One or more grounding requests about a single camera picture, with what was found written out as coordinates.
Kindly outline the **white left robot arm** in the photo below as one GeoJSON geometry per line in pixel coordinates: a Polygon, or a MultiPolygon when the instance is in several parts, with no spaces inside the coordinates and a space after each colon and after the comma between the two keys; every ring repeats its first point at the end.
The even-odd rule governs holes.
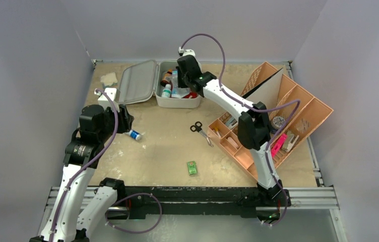
{"type": "Polygon", "coordinates": [[[52,213],[41,234],[30,241],[89,241],[107,209],[125,202],[124,182],[105,178],[94,198],[81,208],[100,157],[117,133],[131,129],[133,120],[123,104],[116,111],[98,104],[82,109],[80,127],[65,149],[62,182],[52,213]]]}

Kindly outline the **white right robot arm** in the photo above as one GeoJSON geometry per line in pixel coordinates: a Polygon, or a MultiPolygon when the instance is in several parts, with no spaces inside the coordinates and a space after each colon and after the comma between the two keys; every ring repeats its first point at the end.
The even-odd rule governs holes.
{"type": "Polygon", "coordinates": [[[226,110],[237,120],[239,143],[251,153],[257,171],[259,199],[265,205],[281,200],[288,203],[275,170],[270,149],[270,128],[266,106],[262,102],[253,103],[237,95],[221,84],[210,72],[202,72],[196,58],[183,55],[177,60],[179,78],[192,91],[207,98],[226,110]]]}

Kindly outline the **blue clear wipes packet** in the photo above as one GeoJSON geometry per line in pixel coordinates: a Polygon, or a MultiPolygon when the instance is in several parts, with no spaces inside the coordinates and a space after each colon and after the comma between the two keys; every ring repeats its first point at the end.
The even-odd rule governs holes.
{"type": "Polygon", "coordinates": [[[172,85],[171,97],[172,98],[184,98],[190,94],[189,88],[179,88],[178,86],[178,71],[172,70],[172,75],[169,76],[170,83],[172,85]]]}

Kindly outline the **red fabric pouch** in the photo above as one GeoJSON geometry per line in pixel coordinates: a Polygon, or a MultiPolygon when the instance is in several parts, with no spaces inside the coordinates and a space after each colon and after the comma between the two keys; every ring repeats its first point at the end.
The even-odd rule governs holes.
{"type": "Polygon", "coordinates": [[[183,99],[193,99],[197,98],[198,94],[195,92],[190,92],[188,95],[184,96],[183,99]]]}

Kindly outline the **small green box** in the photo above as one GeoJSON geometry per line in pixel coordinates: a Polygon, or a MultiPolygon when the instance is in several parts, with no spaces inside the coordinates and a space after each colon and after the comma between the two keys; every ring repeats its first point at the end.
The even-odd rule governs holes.
{"type": "Polygon", "coordinates": [[[195,161],[189,161],[186,163],[187,170],[189,175],[196,175],[198,174],[197,164],[195,161]]]}

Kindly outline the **clear white cap bottle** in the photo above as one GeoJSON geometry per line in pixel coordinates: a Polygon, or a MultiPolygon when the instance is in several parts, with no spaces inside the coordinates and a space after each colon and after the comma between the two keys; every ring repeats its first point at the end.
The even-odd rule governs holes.
{"type": "Polygon", "coordinates": [[[170,84],[166,84],[162,90],[161,97],[170,98],[171,97],[172,87],[170,84]]]}

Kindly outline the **white sponge pad stack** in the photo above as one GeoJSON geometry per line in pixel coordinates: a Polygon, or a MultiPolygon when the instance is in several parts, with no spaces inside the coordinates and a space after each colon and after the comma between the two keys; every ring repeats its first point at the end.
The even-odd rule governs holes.
{"type": "Polygon", "coordinates": [[[100,83],[102,87],[105,88],[116,88],[118,85],[118,80],[115,72],[111,72],[101,76],[100,83]]]}

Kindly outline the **black handled scissors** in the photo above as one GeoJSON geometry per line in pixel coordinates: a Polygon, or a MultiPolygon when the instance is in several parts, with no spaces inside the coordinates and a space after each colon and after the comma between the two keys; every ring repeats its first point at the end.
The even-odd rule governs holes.
{"type": "Polygon", "coordinates": [[[206,139],[208,145],[209,145],[210,147],[214,147],[214,145],[213,145],[211,139],[210,139],[210,138],[208,137],[208,135],[203,131],[202,126],[203,126],[203,124],[202,124],[200,121],[197,121],[197,122],[195,122],[193,125],[190,126],[190,130],[191,130],[192,132],[197,132],[197,133],[199,133],[200,135],[202,135],[202,136],[206,139]]]}

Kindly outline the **white bottle blue label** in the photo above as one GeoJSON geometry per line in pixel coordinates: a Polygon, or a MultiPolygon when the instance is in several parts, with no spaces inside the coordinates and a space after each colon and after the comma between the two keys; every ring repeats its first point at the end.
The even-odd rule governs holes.
{"type": "Polygon", "coordinates": [[[141,140],[143,137],[140,133],[138,133],[135,130],[129,130],[128,132],[125,132],[125,134],[128,135],[129,137],[131,137],[132,139],[136,140],[136,141],[141,140]]]}

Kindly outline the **brown bottle orange cap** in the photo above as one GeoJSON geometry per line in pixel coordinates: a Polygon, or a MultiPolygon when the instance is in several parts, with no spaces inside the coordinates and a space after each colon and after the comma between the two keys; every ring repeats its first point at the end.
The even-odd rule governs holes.
{"type": "Polygon", "coordinates": [[[170,76],[172,76],[172,69],[167,70],[160,81],[160,85],[165,87],[166,84],[171,84],[170,76]]]}

